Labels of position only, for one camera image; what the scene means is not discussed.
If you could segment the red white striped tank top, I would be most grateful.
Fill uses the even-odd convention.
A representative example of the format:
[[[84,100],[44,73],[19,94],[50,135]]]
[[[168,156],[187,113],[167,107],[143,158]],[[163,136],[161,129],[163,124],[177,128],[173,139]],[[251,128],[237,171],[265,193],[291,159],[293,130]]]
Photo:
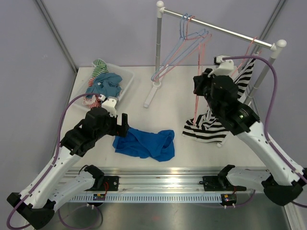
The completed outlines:
[[[91,86],[93,84],[93,80],[95,78],[91,78],[88,82],[88,86]],[[99,96],[96,95],[86,95],[83,98],[83,104],[89,106],[90,108],[99,107],[101,105],[101,101],[99,100]]]

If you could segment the grey blue tank top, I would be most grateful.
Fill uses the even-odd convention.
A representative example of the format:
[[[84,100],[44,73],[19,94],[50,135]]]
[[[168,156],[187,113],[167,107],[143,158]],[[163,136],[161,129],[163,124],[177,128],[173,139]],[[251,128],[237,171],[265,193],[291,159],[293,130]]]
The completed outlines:
[[[102,94],[105,97],[118,97],[122,88],[119,85],[122,82],[122,77],[115,73],[101,73],[89,86],[86,93]]]

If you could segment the bright blue tank top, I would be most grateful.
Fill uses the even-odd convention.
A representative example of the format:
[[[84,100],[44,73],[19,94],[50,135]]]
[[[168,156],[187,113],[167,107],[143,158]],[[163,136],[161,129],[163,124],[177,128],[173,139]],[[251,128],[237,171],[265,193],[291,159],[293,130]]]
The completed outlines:
[[[126,137],[115,137],[112,146],[116,153],[164,162],[175,156],[174,138],[173,130],[151,133],[131,127]]]

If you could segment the green white striped tank top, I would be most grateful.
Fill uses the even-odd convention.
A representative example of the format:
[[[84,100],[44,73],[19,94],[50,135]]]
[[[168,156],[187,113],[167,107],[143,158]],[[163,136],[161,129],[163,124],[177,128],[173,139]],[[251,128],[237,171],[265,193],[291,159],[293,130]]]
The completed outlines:
[[[92,63],[94,70],[92,72],[92,77],[96,78],[99,76],[101,73],[108,73],[108,67],[107,64],[102,60],[102,59],[96,59]]]

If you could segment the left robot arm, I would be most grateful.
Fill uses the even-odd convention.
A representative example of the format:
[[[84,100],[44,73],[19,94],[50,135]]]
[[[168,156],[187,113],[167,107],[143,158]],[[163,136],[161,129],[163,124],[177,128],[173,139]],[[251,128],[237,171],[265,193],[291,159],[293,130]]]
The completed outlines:
[[[21,192],[11,193],[7,201],[18,212],[28,226],[39,230],[46,226],[55,212],[73,196],[81,191],[100,190],[104,184],[104,173],[90,165],[76,179],[66,183],[60,189],[56,186],[66,172],[77,163],[102,137],[127,135],[128,115],[121,115],[121,124],[117,115],[102,107],[88,111],[85,118],[69,130],[56,148],[54,156],[40,174]]]

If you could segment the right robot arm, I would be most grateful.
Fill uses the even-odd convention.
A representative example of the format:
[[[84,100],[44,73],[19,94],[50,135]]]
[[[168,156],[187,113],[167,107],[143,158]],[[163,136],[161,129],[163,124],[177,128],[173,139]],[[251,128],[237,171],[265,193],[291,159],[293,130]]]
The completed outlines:
[[[193,77],[194,94],[203,96],[218,122],[248,145],[267,167],[266,171],[253,171],[227,165],[218,173],[219,187],[262,191],[279,206],[293,202],[307,184],[306,170],[268,135],[259,116],[238,100],[238,86],[232,78],[210,72],[206,69]]]

